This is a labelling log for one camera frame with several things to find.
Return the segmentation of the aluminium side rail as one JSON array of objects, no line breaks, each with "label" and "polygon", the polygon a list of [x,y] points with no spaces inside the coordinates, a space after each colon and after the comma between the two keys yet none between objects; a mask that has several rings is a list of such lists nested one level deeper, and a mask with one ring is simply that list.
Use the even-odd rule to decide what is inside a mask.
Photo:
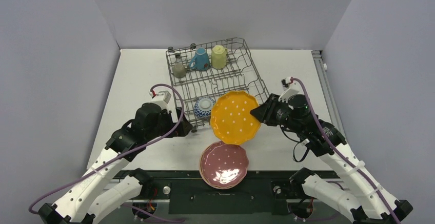
[{"label": "aluminium side rail", "polygon": [[320,85],[325,97],[327,109],[329,116],[331,118],[331,123],[341,132],[341,134],[346,138],[342,120],[339,115],[337,104],[334,100],[332,89],[327,77],[327,65],[324,63],[322,58],[322,51],[312,50],[311,55],[314,61],[314,65],[319,77]]}]

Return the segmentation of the pale yellow mug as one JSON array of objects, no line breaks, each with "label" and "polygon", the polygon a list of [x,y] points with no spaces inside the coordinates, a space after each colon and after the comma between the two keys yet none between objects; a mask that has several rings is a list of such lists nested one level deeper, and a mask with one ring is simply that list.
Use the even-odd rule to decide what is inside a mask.
[{"label": "pale yellow mug", "polygon": [[211,52],[211,65],[215,69],[223,69],[227,65],[227,49],[222,45],[216,45]]}]

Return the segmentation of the small grey-green mug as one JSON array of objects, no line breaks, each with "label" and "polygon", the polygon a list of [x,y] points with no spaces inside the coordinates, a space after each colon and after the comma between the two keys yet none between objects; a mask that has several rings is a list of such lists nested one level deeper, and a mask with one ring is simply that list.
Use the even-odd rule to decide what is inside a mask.
[{"label": "small grey-green mug", "polygon": [[181,63],[176,63],[172,67],[173,76],[176,78],[183,78],[187,74],[187,67]]}]

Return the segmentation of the black table frame rail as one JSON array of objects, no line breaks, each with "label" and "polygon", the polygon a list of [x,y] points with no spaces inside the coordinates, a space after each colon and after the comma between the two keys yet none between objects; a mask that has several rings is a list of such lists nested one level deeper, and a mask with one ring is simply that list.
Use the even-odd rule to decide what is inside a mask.
[{"label": "black table frame rail", "polygon": [[168,206],[169,214],[287,215],[289,210],[312,213],[313,202],[294,193],[289,179],[294,171],[248,171],[241,183],[219,190],[209,186],[199,171],[147,171],[152,181],[139,196],[127,200],[156,210]]}]

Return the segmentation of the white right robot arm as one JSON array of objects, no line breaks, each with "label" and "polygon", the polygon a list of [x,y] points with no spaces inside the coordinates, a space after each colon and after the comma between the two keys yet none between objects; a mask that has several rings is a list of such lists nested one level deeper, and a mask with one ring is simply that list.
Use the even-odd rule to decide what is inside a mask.
[{"label": "white right robot arm", "polygon": [[337,188],[312,170],[302,168],[290,178],[289,190],[294,196],[320,200],[352,223],[400,223],[413,211],[409,201],[394,197],[374,179],[341,132],[313,112],[305,95],[296,94],[281,102],[278,95],[272,94],[250,114],[267,126],[295,133],[348,188]]}]

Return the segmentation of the pink plate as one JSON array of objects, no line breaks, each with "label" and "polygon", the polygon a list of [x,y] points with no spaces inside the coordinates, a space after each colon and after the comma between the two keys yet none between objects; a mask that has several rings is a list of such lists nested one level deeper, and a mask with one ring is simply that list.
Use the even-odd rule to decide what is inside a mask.
[{"label": "pink plate", "polygon": [[249,159],[245,149],[222,141],[209,145],[199,159],[199,172],[223,170],[248,171]]}]

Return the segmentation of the orange patterned small bowl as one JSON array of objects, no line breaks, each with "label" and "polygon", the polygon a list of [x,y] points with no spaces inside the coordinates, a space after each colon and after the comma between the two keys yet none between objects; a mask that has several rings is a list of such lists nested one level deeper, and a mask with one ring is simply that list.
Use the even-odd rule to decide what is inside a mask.
[{"label": "orange patterned small bowl", "polygon": [[211,111],[215,105],[215,100],[210,97],[203,97],[196,101],[193,113],[196,118],[206,118],[211,116]]}]

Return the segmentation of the blue mug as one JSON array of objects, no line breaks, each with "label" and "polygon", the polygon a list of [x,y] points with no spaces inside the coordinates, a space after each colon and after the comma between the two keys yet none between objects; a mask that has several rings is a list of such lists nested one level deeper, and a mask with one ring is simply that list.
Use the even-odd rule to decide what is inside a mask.
[{"label": "blue mug", "polygon": [[198,48],[193,58],[188,63],[189,70],[206,71],[210,68],[210,60],[205,48]]}]

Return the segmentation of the cream plate at bottom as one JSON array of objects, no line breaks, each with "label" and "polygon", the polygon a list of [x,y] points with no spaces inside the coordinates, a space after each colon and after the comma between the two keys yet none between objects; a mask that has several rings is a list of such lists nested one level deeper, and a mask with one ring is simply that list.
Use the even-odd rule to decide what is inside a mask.
[{"label": "cream plate at bottom", "polygon": [[247,175],[247,171],[223,170],[214,172],[200,171],[204,182],[215,189],[226,190],[239,185]]}]

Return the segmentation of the grey wire dish rack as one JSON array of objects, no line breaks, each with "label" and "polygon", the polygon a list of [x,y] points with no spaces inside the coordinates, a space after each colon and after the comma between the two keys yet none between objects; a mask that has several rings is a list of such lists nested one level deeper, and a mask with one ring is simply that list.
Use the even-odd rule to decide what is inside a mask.
[{"label": "grey wire dish rack", "polygon": [[[173,67],[176,64],[187,66],[198,48],[205,48],[207,53],[211,54],[212,48],[216,45],[227,49],[227,64],[224,68],[209,68],[206,71],[187,70],[182,78],[174,76]],[[182,96],[174,97],[175,105],[179,107],[184,103],[185,115],[193,126],[193,132],[209,127],[209,117],[199,118],[194,114],[194,105],[200,98],[217,100],[229,91],[238,90],[253,95],[258,103],[262,104],[270,95],[243,38],[233,37],[202,44],[191,43],[181,48],[170,46],[166,51],[166,61],[171,85]]]}]

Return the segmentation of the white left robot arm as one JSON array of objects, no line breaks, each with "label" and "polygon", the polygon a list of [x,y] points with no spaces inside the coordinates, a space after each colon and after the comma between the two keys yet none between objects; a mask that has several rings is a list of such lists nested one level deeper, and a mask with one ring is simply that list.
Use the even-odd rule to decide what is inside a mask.
[{"label": "white left robot arm", "polygon": [[116,186],[104,187],[148,146],[172,137],[185,137],[192,130],[185,107],[177,107],[178,120],[172,120],[166,101],[153,100],[136,111],[133,119],[113,132],[93,165],[78,180],[66,185],[68,192],[37,211],[43,223],[99,223],[124,202],[152,194],[152,177],[137,168]]}]

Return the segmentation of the yellow polka dot plate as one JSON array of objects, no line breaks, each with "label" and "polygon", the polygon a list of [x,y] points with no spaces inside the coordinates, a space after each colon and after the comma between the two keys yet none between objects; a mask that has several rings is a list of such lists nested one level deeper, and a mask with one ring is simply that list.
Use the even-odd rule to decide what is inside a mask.
[{"label": "yellow polka dot plate", "polygon": [[253,139],[261,127],[250,114],[257,107],[257,99],[246,91],[229,91],[219,97],[210,117],[214,135],[228,145],[240,146]]}]

